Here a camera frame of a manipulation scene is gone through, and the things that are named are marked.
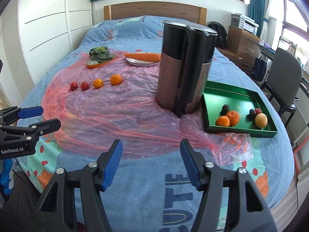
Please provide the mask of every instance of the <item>blue bedsheet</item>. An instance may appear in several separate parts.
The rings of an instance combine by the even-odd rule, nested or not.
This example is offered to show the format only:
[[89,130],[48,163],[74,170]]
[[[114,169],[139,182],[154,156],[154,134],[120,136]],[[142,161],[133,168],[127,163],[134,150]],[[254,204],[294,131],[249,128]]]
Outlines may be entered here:
[[[114,50],[130,52],[160,52],[163,20],[168,18],[144,16],[104,21],[95,25],[86,34],[80,47],[48,72],[21,106],[40,105],[45,89],[54,75],[76,62],[80,52],[89,52],[95,46],[107,45]],[[267,187],[266,202],[270,208],[274,207],[283,198],[294,174],[293,154],[281,119],[258,86],[217,49],[208,79],[257,91],[265,102],[278,134],[274,138],[253,138],[254,158],[245,164],[235,163],[225,168],[236,170],[238,167],[246,166],[253,179],[260,182],[261,187]],[[40,117],[20,120],[19,125],[28,126],[38,121],[41,121]],[[61,149],[53,142],[44,143],[45,151],[42,153],[40,142],[43,143],[44,140],[40,139],[38,142],[35,155],[18,159],[21,168],[40,191],[42,186],[37,180],[38,176],[41,179],[50,178],[59,167],[64,167],[68,171],[77,170],[97,159]],[[211,159],[210,152],[204,150],[203,153]],[[48,158],[47,165],[43,163],[46,158]],[[122,159],[112,186],[102,198],[114,232],[169,231],[166,228],[179,228],[184,232],[193,224],[201,193],[190,185],[180,153],[175,151],[157,157]],[[78,191],[76,191],[76,210],[78,221],[83,222]],[[226,207],[223,205],[220,215],[223,221],[225,211]]]

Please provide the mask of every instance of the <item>white wardrobe door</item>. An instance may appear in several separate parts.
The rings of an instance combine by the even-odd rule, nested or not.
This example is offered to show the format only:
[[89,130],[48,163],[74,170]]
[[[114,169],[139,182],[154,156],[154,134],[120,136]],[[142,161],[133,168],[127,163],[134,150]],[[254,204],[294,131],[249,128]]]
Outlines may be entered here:
[[71,52],[68,33],[53,38],[25,54],[34,83],[49,68]]
[[24,50],[31,51],[52,38],[67,33],[65,13],[36,19],[20,28]]
[[83,28],[71,31],[71,37],[72,37],[74,49],[77,49],[79,47],[81,41],[84,39],[85,35],[90,29],[91,29],[91,26],[87,26],[87,27],[83,27]]
[[70,31],[90,26],[89,11],[73,11],[69,12]]
[[90,0],[66,0],[68,12],[90,9]]
[[21,0],[19,22],[25,24],[38,18],[65,12],[65,0]]

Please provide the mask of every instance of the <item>bag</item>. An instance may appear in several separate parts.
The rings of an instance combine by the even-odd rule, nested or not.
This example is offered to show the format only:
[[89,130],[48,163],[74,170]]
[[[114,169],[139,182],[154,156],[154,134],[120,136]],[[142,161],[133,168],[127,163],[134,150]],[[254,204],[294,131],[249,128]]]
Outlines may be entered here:
[[218,22],[210,22],[208,27],[215,30],[218,33],[216,47],[226,48],[227,47],[227,32],[225,28]]
[[266,74],[266,57],[262,55],[260,58],[256,58],[254,62],[254,67],[251,70],[250,77],[258,82],[262,82]]

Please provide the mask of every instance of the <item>black air fryer lid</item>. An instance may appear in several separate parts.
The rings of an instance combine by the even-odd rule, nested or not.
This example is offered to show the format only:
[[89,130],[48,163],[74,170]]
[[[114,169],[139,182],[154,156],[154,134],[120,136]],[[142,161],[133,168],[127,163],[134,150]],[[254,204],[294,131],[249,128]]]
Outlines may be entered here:
[[208,33],[208,44],[205,49],[205,59],[203,63],[212,61],[214,48],[218,33],[201,24],[186,21],[164,21],[162,52],[167,56],[181,60],[183,53],[183,42],[187,34],[187,27],[198,29]]

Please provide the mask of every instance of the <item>green tray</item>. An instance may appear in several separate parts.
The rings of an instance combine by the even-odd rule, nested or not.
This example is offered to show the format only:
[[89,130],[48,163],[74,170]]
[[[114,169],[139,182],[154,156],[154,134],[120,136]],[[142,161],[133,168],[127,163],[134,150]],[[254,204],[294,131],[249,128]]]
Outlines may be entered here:
[[[201,100],[205,132],[208,133],[248,133],[251,137],[272,138],[278,131],[267,107],[260,95],[251,90],[240,87],[207,81]],[[222,106],[228,104],[230,110],[237,111],[239,123],[233,127],[216,126]],[[265,128],[258,128],[254,120],[249,117],[249,110],[260,108],[267,116],[268,124]]]

